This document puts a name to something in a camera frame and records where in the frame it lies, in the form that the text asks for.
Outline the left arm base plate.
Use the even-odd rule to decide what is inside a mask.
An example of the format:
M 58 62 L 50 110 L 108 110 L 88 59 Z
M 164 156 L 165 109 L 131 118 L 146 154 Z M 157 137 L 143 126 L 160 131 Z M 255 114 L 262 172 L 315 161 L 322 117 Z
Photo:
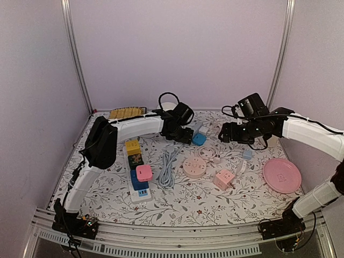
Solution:
M 52 229 L 61 233 L 70 233 L 73 237 L 95 240 L 98 232 L 98 219 L 95 217 L 79 217 L 77 213 L 55 215 Z

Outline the small light blue plug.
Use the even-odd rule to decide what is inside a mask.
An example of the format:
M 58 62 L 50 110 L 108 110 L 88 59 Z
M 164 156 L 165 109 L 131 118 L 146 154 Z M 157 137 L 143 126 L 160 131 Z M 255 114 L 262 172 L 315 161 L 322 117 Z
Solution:
M 242 158 L 245 160 L 251 160 L 253 157 L 253 152 L 251 150 L 245 150 L 242 154 Z

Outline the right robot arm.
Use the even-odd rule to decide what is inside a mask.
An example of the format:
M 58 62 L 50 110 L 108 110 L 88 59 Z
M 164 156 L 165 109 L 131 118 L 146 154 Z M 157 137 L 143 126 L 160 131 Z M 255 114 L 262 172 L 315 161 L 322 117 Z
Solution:
M 339 161 L 335 174 L 307 194 L 291 202 L 282 213 L 278 230 L 290 234 L 311 212 L 325 207 L 343 196 L 343 132 L 279 107 L 269 112 L 255 111 L 242 116 L 242 124 L 224 123 L 218 135 L 221 142 L 237 142 L 250 146 L 255 139 L 271 136 L 296 140 Z

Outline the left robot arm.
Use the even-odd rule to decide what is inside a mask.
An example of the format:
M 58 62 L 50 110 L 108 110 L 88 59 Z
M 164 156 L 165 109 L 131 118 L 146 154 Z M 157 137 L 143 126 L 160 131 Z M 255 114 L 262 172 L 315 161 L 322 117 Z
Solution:
M 124 119 L 96 118 L 80 151 L 82 160 L 74 169 L 63 199 L 54 203 L 53 229 L 63 233 L 80 233 L 87 228 L 78 217 L 80 204 L 99 174 L 116 160 L 117 144 L 145 134 L 158 133 L 168 140 L 191 144 L 193 130 L 188 128 L 194 112 L 187 108 L 154 112 Z

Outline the light blue power strip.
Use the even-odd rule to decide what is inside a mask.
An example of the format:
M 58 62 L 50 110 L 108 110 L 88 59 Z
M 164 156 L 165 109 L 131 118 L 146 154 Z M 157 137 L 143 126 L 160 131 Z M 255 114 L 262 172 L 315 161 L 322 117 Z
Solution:
M 184 144 L 168 145 L 162 151 L 162 169 L 160 169 L 157 181 L 160 187 L 171 189 L 175 185 L 173 176 L 173 162 L 177 160 L 179 152 L 182 150 Z

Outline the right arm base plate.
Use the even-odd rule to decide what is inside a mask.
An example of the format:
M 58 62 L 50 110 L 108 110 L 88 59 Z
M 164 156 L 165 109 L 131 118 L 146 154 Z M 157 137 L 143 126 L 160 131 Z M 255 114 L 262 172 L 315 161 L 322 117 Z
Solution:
M 283 237 L 289 234 L 301 233 L 306 229 L 303 219 L 286 216 L 281 219 L 264 219 L 258 223 L 257 229 L 263 240 Z

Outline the pink cube socket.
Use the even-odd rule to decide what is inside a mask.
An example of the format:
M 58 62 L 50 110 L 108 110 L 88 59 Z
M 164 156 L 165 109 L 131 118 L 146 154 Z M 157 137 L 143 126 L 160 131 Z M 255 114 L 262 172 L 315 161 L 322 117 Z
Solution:
M 235 175 L 231 173 L 227 169 L 222 169 L 217 172 L 213 178 L 213 183 L 217 186 L 221 191 L 225 191 L 230 182 L 234 179 Z

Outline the cyan square plug adapter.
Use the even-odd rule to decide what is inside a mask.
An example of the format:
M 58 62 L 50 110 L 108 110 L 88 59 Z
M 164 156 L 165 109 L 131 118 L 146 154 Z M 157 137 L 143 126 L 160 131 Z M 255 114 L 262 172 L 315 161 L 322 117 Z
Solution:
M 192 138 L 192 143 L 196 146 L 202 146 L 205 144 L 207 137 L 201 133 L 197 133 Z

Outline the pink round socket base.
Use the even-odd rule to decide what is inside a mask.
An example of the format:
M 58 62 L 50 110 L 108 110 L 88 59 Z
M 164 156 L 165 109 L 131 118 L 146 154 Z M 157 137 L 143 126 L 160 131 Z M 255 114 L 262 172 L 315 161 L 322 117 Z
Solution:
M 199 157 L 189 157 L 183 162 L 183 171 L 189 178 L 200 178 L 205 174 L 206 162 Z

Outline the white plug adapter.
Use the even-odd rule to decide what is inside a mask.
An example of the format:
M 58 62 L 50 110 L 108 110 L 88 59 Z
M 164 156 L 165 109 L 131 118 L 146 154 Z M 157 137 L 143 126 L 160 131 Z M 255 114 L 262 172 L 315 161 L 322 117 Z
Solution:
M 239 175 L 243 174 L 245 172 L 246 168 L 247 168 L 247 161 L 242 160 L 236 169 L 236 175 L 239 176 Z

